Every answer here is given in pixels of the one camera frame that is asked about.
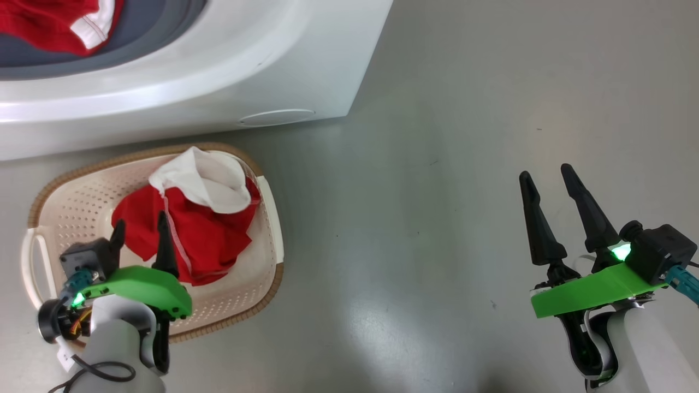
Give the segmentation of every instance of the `green led light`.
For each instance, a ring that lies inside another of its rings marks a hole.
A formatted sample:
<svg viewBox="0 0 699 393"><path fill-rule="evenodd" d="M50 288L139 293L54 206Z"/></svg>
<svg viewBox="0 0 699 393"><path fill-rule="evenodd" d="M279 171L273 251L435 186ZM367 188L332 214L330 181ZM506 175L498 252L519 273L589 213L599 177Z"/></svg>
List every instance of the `green led light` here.
<svg viewBox="0 0 699 393"><path fill-rule="evenodd" d="M75 296L75 300L73 300L73 304L71 304L71 307L78 307L84 301L85 296L78 292L78 294Z"/></svg>
<svg viewBox="0 0 699 393"><path fill-rule="evenodd" d="M613 249L612 252L618 260L623 261L631 252L631 244L622 244L619 247Z"/></svg>

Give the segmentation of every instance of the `white fabric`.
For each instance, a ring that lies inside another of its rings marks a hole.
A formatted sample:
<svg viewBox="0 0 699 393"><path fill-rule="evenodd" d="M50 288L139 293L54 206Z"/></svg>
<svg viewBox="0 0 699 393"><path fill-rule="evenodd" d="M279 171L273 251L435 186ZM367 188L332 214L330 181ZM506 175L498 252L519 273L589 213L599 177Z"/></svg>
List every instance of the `white fabric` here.
<svg viewBox="0 0 699 393"><path fill-rule="evenodd" d="M237 159L190 148L158 168L148 182L160 195L177 187L190 201L211 208L215 213L230 214L250 205L245 186L245 172Z"/></svg>
<svg viewBox="0 0 699 393"><path fill-rule="evenodd" d="M97 12L83 16L71 26L87 49L107 41L114 21L115 0L99 0L98 4Z"/></svg>

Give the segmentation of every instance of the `black cable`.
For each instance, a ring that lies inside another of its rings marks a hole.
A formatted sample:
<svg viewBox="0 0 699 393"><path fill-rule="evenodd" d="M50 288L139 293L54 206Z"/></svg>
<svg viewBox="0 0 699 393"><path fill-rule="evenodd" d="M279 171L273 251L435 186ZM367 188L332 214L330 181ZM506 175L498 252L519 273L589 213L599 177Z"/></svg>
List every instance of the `black cable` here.
<svg viewBox="0 0 699 393"><path fill-rule="evenodd" d="M65 388L63 393L69 393L71 391L71 388L73 387L73 384L85 373L91 373L92 375L102 378L104 380L108 380L111 382L129 382L130 380L133 380L136 377L136 370L129 366L126 363L122 362L99 362L95 364L88 364L85 360L82 360L79 356L73 355L71 356L71 359L74 360L78 366L82 367L82 370L78 371L75 373L75 375L67 380L66 382L54 387L53 389L49 390L48 393L54 393L58 389ZM122 369L125 369L129 372L129 375L126 377L119 377L119 376L112 376L110 374L104 373L98 369L102 367L121 367Z"/></svg>

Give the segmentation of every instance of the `basket rim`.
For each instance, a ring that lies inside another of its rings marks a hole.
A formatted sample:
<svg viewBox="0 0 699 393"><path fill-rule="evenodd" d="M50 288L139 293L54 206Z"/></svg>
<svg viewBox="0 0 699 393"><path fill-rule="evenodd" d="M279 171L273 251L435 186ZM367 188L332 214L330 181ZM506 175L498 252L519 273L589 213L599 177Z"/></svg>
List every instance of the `basket rim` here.
<svg viewBox="0 0 699 393"><path fill-rule="evenodd" d="M93 165L88 165L84 166L79 169L75 169L73 171L66 172L55 179L51 180L38 194L38 196L34 199L34 202L31 205L31 208L29 209L29 219L27 220L27 227L29 229L32 228L37 228L39 226L39 217L41 216L41 211L46 204L46 201L48 198L51 196L51 194L57 190L59 187L62 185L81 178L83 176L96 173L99 171L102 171L104 169L108 169L114 166L119 166L123 164L129 164L131 162L136 162L140 161L142 159L149 159L149 158L154 158L154 157L160 157L164 155L175 155L175 154L181 154L185 152L187 149L191 147L197 147L202 150L206 151L220 151L220 152L226 152L230 153L232 155L235 155L236 157L240 158L243 160L251 169L252 172L255 174L255 176L264 176L264 173L262 169L259 167L259 165L250 158L250 156L243 152L242 150L235 148L231 145L228 145L226 143L220 143L220 142L201 142L201 143L188 143L188 144L183 144L183 145L172 145L172 146L166 146L162 148L155 148L155 149L149 149L149 150L143 150L140 152L135 152L127 155L122 155L119 157L115 157L112 159L108 159L106 161L99 162L97 164ZM181 343L183 341L189 340L191 338L196 338L199 336L203 336L205 334L213 333L214 331L223 329L225 327L229 327L235 323L241 322L243 320L246 320L253 315L256 315L260 311L262 311L263 308L267 307L267 305L274 299L274 296L277 294L277 291L279 290L279 286L282 284L282 278L284 276L284 263L279 263L275 267L275 273L274 273L274 279L272 280L272 285L270 286L269 290L265 294L265 296L257 302L253 307L248 308L247 310L232 315L230 317L224 318L223 320L217 321L217 322L212 322L211 324L198 327L196 329L192 329L189 331L183 331L181 333L177 334L172 334L170 335L169 341L170 343ZM74 344L78 347L84 347L85 343L82 341L74 341Z"/></svg>

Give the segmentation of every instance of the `basket handle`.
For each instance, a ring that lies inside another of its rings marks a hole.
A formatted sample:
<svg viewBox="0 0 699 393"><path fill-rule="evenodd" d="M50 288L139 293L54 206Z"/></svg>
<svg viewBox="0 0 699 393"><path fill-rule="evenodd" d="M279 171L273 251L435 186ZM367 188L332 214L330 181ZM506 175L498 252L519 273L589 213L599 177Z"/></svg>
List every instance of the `basket handle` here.
<svg viewBox="0 0 699 393"><path fill-rule="evenodd" d="M277 204L274 202L272 189L264 176L257 176L257 185L259 186L262 200L267 207L267 217L272 231L272 243L275 251L274 255L276 256L275 264L281 264L284 261L284 239L282 238L282 225L279 223Z"/></svg>
<svg viewBox="0 0 699 393"><path fill-rule="evenodd" d="M27 234L24 235L22 241L22 254L20 256L20 264L22 267L22 279L24 281L24 289L29 295L31 303L37 310L41 307L44 300L41 298L41 293L36 283L36 275L34 274L34 241L37 241L41 249L41 259L43 259L44 269L46 270L46 280L48 281L51 296L56 296L56 287L53 283L53 274L51 272L51 261L48 256L48 248L46 247L46 239L39 233L38 228L30 228Z"/></svg>

